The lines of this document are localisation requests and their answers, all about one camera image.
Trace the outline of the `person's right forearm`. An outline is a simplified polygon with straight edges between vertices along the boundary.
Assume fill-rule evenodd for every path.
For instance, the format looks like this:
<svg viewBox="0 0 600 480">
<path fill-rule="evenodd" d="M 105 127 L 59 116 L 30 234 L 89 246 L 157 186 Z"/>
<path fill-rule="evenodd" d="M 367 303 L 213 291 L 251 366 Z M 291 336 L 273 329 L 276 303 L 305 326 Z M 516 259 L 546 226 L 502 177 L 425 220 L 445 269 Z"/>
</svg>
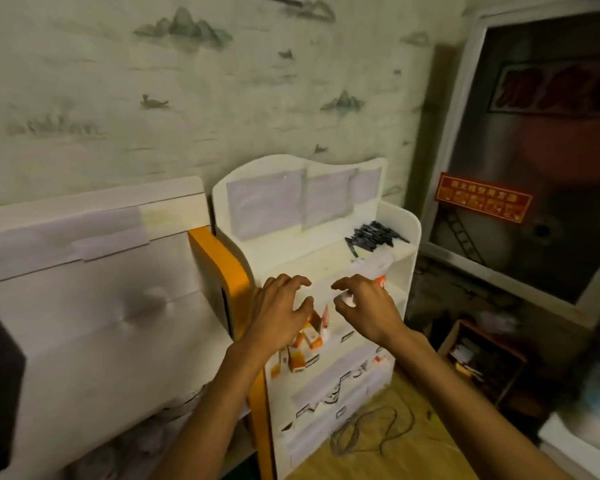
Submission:
<svg viewBox="0 0 600 480">
<path fill-rule="evenodd" d="M 573 480 L 399 323 L 383 345 L 414 380 L 480 480 Z"/>
</svg>

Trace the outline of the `stack of white boards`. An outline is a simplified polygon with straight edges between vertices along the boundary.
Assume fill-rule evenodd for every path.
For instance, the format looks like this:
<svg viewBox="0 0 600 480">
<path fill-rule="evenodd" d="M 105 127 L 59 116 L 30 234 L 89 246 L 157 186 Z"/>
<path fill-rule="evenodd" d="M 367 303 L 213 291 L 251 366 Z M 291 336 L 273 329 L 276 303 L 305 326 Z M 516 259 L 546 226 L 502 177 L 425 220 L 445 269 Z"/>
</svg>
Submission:
<svg viewBox="0 0 600 480">
<path fill-rule="evenodd" d="M 574 480 L 600 480 L 600 353 L 578 398 L 549 416 L 539 450 Z"/>
</svg>

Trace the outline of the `small taped paper sheet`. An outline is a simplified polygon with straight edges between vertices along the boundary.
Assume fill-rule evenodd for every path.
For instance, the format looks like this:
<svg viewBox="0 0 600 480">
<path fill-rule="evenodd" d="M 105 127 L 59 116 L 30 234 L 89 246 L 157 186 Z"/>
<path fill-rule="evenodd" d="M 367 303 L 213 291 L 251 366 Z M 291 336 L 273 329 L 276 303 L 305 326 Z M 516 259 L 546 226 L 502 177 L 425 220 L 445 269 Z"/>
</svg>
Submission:
<svg viewBox="0 0 600 480">
<path fill-rule="evenodd" d="M 360 205 L 377 197 L 381 183 L 382 168 L 360 169 L 351 179 L 351 198 Z"/>
</svg>

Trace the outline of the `large taped paper sheet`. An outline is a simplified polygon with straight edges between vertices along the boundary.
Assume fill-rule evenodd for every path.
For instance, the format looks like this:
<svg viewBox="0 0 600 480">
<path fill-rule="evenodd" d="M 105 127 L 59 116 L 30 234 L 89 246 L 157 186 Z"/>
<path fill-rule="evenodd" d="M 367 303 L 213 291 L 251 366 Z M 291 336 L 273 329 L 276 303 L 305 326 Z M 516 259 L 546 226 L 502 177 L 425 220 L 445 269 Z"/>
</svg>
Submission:
<svg viewBox="0 0 600 480">
<path fill-rule="evenodd" d="M 227 183 L 232 234 L 248 241 L 300 225 L 304 177 L 293 170 Z"/>
</svg>

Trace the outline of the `person's left forearm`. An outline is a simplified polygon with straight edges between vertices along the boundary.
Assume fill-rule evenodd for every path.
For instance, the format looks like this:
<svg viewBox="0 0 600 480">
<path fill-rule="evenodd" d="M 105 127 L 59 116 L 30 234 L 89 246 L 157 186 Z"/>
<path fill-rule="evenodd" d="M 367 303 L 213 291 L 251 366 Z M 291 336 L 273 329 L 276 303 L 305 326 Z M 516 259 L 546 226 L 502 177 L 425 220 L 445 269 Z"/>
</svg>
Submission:
<svg viewBox="0 0 600 480">
<path fill-rule="evenodd" d="M 217 480 L 235 425 L 258 374 L 290 341 L 249 335 L 232 344 L 207 392 L 150 480 Z"/>
</svg>

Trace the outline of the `long taped paper strip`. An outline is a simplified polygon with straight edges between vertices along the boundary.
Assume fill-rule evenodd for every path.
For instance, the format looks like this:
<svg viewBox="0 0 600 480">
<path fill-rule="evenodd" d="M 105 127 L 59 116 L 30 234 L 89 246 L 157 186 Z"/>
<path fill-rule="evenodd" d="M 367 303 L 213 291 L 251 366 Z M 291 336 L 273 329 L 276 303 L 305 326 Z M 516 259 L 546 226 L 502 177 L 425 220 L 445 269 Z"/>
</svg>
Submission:
<svg viewBox="0 0 600 480">
<path fill-rule="evenodd" d="M 0 281 L 149 243 L 137 207 L 95 210 L 0 231 Z"/>
</svg>

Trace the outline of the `orange side panel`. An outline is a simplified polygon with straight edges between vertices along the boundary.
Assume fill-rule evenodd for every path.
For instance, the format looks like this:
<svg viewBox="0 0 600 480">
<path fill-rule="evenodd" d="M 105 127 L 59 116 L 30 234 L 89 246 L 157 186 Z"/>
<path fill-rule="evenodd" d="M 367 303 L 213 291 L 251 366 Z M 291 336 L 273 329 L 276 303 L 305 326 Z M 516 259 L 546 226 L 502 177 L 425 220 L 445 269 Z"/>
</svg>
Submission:
<svg viewBox="0 0 600 480">
<path fill-rule="evenodd" d="M 188 232 L 190 247 L 198 260 L 200 270 L 217 283 L 212 290 L 223 291 L 224 311 L 232 339 L 240 339 L 248 324 L 253 303 L 254 287 L 248 273 L 237 257 L 222 243 L 209 227 Z M 271 423 L 266 386 L 266 372 L 262 367 L 248 393 L 251 409 L 251 434 L 255 441 L 261 480 L 276 480 L 272 451 Z"/>
</svg>

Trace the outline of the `white display board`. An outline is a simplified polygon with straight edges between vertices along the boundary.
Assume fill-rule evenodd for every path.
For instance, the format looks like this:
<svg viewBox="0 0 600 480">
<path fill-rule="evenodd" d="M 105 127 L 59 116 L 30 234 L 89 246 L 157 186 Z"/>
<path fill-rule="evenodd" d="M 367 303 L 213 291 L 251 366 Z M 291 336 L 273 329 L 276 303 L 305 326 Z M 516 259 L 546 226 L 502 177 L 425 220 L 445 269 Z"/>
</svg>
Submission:
<svg viewBox="0 0 600 480">
<path fill-rule="evenodd" d="M 188 232 L 210 227 L 200 177 L 0 206 L 0 231 L 137 207 L 150 243 L 0 281 L 26 357 L 9 466 L 42 480 L 210 382 L 232 344 Z"/>
</svg>

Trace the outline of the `person's right hand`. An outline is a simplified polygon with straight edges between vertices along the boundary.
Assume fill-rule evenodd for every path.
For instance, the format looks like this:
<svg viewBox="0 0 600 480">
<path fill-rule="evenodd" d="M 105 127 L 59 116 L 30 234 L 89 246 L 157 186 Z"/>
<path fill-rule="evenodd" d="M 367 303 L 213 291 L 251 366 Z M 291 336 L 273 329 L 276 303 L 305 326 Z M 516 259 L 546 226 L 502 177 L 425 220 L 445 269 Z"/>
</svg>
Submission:
<svg viewBox="0 0 600 480">
<path fill-rule="evenodd" d="M 340 294 L 354 295 L 354 310 L 344 319 L 376 345 L 391 349 L 393 339 L 406 331 L 402 316 L 389 293 L 373 280 L 355 274 L 337 280 L 331 288 Z"/>
</svg>

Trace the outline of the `white framed glass cabinet door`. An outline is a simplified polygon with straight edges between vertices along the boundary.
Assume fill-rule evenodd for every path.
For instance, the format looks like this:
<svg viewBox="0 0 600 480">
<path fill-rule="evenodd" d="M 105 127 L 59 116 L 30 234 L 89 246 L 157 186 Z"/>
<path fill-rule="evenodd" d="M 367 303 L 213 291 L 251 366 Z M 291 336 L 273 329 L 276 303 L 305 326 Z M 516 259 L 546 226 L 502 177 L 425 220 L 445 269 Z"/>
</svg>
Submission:
<svg viewBox="0 0 600 480">
<path fill-rule="evenodd" d="M 600 321 L 600 119 L 488 111 L 504 63 L 600 58 L 600 0 L 477 11 L 422 215 L 422 252 L 593 329 Z M 515 224 L 439 203 L 446 172 L 533 195 Z"/>
</svg>

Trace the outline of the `person's left hand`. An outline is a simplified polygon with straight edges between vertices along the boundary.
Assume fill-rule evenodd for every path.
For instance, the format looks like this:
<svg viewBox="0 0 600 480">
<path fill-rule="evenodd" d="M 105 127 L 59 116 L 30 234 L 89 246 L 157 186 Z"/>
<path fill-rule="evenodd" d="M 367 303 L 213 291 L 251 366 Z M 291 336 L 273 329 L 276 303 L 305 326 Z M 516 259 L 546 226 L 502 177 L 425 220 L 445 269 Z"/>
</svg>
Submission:
<svg viewBox="0 0 600 480">
<path fill-rule="evenodd" d="M 288 346 L 302 329 L 305 321 L 295 321 L 292 314 L 300 306 L 295 305 L 297 292 L 311 284 L 305 276 L 280 274 L 256 291 L 244 338 L 264 359 Z"/>
</svg>

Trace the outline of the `pile of orange white boxes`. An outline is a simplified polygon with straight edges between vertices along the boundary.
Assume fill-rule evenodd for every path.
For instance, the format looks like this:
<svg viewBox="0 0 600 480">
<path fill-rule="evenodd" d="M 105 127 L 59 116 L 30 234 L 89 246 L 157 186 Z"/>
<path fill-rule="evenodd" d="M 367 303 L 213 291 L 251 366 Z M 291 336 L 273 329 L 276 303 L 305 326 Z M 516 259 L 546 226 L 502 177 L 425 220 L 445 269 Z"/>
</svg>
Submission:
<svg viewBox="0 0 600 480">
<path fill-rule="evenodd" d="M 291 343 L 279 350 L 269 368 L 270 379 L 279 377 L 284 369 L 292 374 L 300 373 L 320 359 L 320 352 L 330 338 L 329 306 L 321 314 L 316 311 L 308 316 Z"/>
</svg>

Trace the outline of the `red instruction sticker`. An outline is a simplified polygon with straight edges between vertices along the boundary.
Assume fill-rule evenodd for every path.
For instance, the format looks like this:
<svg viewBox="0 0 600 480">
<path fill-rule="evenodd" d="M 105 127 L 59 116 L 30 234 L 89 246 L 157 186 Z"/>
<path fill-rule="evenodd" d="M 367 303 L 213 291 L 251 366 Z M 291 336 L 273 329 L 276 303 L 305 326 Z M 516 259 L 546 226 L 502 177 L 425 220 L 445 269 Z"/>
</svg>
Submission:
<svg viewBox="0 0 600 480">
<path fill-rule="evenodd" d="M 500 184 L 442 172 L 434 192 L 434 200 L 502 221 L 522 224 L 534 197 Z"/>
</svg>

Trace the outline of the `medium taped paper sheet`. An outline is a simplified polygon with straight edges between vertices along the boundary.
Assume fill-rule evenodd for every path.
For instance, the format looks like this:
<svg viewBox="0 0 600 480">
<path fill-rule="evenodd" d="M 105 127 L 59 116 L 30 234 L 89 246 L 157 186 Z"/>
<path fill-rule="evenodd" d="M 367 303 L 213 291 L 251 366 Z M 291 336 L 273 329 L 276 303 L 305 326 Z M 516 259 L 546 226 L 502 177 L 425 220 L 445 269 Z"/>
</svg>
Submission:
<svg viewBox="0 0 600 480">
<path fill-rule="evenodd" d="M 303 194 L 303 228 L 328 223 L 353 212 L 352 180 L 355 173 L 355 170 L 346 170 L 307 179 Z"/>
</svg>

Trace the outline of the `white display shelf rack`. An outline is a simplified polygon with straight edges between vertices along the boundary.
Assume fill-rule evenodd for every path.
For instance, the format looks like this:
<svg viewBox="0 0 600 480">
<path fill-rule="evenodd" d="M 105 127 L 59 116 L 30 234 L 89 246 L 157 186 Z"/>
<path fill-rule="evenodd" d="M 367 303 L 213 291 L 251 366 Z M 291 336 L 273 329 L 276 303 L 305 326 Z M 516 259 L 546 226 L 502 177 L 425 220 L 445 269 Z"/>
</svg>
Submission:
<svg viewBox="0 0 600 480">
<path fill-rule="evenodd" d="M 385 274 L 385 290 L 401 316 L 405 315 L 422 231 L 414 214 L 382 200 L 387 165 L 384 158 L 329 165 L 288 154 L 269 155 L 233 170 L 212 190 L 216 237 L 238 258 L 254 288 L 280 274 L 305 276 L 312 285 L 297 292 L 295 305 L 312 296 L 318 314 L 329 306 L 330 338 L 317 362 L 300 373 L 284 369 L 279 377 L 270 379 L 269 368 L 277 351 L 264 366 L 276 480 L 284 480 L 298 468 L 392 379 L 392 355 L 362 337 L 336 312 L 333 300 L 338 292 L 331 288 L 333 282 L 345 276 L 360 274 L 374 280 Z M 382 168 L 377 197 L 354 205 L 346 217 L 303 228 L 303 195 L 300 225 L 248 241 L 239 240 L 231 232 L 226 190 L 231 181 L 304 170 L 304 194 L 310 177 L 373 168 Z M 393 247 L 382 245 L 373 252 L 357 249 L 360 257 L 354 258 L 344 238 L 375 220 L 411 243 L 394 240 Z"/>
</svg>

